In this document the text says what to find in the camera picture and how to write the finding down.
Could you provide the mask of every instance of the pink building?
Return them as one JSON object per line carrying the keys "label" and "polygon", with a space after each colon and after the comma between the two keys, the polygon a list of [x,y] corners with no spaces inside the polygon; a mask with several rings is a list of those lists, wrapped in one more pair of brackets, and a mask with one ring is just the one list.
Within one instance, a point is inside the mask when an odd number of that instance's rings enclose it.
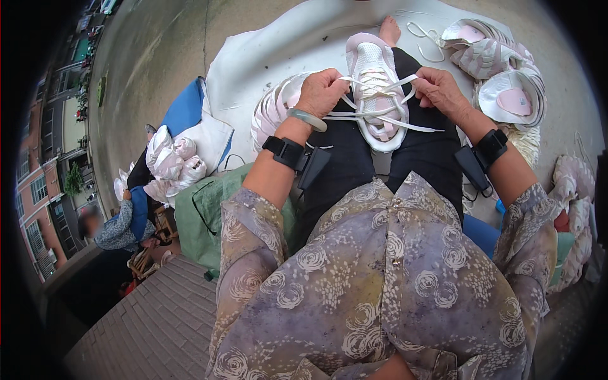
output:
{"label": "pink building", "polygon": [[38,94],[24,128],[17,162],[15,207],[19,227],[26,242],[32,265],[44,282],[67,261],[58,230],[57,206],[63,193],[57,173],[57,158],[43,161],[41,143],[42,96]]}

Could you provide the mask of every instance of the shoelace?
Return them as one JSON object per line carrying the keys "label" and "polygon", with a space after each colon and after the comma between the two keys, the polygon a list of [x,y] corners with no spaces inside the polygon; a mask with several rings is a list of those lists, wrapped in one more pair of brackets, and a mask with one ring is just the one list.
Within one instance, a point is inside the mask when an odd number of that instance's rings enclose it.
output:
{"label": "shoelace", "polygon": [[[420,34],[414,33],[414,31],[412,29],[410,29],[410,25],[416,26],[418,29],[420,29],[420,31],[423,34],[420,35]],[[424,30],[417,23],[410,21],[407,23],[407,30],[409,30],[410,33],[415,35],[416,37],[420,37],[420,38],[428,37],[431,39],[431,41],[433,41],[435,43],[435,45],[437,45],[437,49],[439,50],[439,53],[441,54],[441,59],[440,60],[431,60],[431,59],[425,57],[424,53],[422,52],[422,48],[420,47],[420,45],[418,43],[416,43],[416,46],[418,46],[418,51],[420,52],[420,54],[422,55],[422,57],[425,60],[427,60],[429,62],[443,62],[446,59],[446,56],[443,53],[443,49],[447,49],[447,47],[445,47],[444,44],[441,42],[441,36],[435,29]]]}
{"label": "shoelace", "polygon": [[381,69],[364,70],[361,73],[362,73],[361,81],[355,80],[351,77],[341,77],[341,78],[338,78],[338,80],[348,80],[351,83],[357,83],[357,84],[365,87],[364,94],[363,94],[365,100],[369,100],[373,97],[377,97],[382,94],[384,96],[392,97],[395,100],[396,105],[389,107],[387,109],[381,109],[379,111],[363,111],[363,99],[361,99],[361,101],[359,102],[359,106],[357,106],[356,104],[351,102],[351,100],[346,95],[343,95],[342,100],[344,100],[346,102],[346,104],[351,106],[356,111],[355,112],[330,112],[328,114],[328,116],[325,116],[323,119],[325,119],[325,120],[360,120],[360,119],[363,119],[365,116],[373,116],[373,117],[377,117],[378,119],[380,119],[382,121],[385,121],[385,122],[388,122],[388,123],[391,123],[394,125],[398,125],[403,128],[415,130],[415,131],[429,132],[429,133],[444,131],[444,130],[435,130],[433,128],[428,128],[425,126],[418,126],[418,125],[413,125],[413,124],[409,124],[409,123],[404,123],[400,120],[394,120],[394,119],[384,116],[388,112],[391,112],[391,111],[394,111],[395,109],[397,109],[399,114],[401,115],[401,118],[402,119],[406,118],[405,110],[403,109],[403,107],[401,105],[404,104],[406,101],[408,101],[410,98],[412,98],[416,94],[416,89],[412,86],[412,90],[410,91],[409,94],[406,95],[406,97],[403,98],[401,103],[399,101],[397,101],[396,92],[393,91],[393,89],[397,88],[398,86],[404,85],[406,83],[410,83],[412,80],[418,78],[416,76],[416,74],[412,74],[406,78],[403,78],[402,80],[399,80],[399,81],[393,83],[392,85],[389,85],[389,78],[388,78],[387,74]]}

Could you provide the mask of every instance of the brick sidewalk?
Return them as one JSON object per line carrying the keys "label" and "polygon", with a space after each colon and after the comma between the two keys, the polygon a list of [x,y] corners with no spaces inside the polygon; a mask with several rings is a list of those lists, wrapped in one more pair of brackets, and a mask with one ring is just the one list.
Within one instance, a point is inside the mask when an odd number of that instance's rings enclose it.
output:
{"label": "brick sidewalk", "polygon": [[99,320],[64,358],[75,379],[201,379],[216,281],[178,256]]}

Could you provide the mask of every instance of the tree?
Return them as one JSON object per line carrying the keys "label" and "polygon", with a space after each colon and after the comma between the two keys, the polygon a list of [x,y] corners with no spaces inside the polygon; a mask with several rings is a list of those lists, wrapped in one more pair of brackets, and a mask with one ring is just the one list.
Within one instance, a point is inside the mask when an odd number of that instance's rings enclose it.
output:
{"label": "tree", "polygon": [[72,168],[66,175],[66,180],[63,183],[63,192],[67,196],[74,196],[82,192],[85,182],[82,180],[80,168],[77,164],[72,165]]}

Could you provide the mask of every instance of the road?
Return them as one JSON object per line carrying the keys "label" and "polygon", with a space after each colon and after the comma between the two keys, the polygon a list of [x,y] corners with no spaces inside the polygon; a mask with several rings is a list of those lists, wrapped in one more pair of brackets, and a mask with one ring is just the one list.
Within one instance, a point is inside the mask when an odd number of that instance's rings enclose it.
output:
{"label": "road", "polygon": [[[119,203],[113,182],[146,144],[175,97],[205,76],[226,37],[268,25],[299,0],[124,0],[106,21],[92,68],[89,138],[107,215]],[[103,104],[97,83],[106,76]]]}

